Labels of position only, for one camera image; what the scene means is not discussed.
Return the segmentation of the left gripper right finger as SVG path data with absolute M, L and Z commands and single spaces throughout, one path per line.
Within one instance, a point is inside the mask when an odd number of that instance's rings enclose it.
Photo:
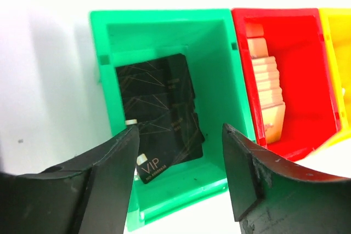
M 350 179 L 312 170 L 223 125 L 234 220 L 242 233 L 350 233 Z

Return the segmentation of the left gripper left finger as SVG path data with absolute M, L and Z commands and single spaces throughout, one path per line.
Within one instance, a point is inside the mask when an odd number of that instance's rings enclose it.
M 138 148 L 131 125 L 38 174 L 1 173 L 1 233 L 122 233 Z

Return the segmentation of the black credit card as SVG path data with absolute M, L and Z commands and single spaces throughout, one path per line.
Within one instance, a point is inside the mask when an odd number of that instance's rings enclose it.
M 203 156 L 202 145 L 183 150 L 148 150 L 137 157 L 136 171 L 140 180 L 148 184 L 169 167 Z

